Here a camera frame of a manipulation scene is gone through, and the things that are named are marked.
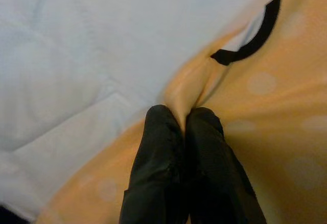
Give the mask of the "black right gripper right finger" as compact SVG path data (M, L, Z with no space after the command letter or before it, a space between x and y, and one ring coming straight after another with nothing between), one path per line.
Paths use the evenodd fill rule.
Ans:
M208 108L191 111L186 119L192 223L266 223L250 180L225 142L219 118Z

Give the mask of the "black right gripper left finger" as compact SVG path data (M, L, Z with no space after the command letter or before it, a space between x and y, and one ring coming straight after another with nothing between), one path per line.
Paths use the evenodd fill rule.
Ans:
M151 107L145 118L120 223L186 223L184 141L180 126L164 105Z

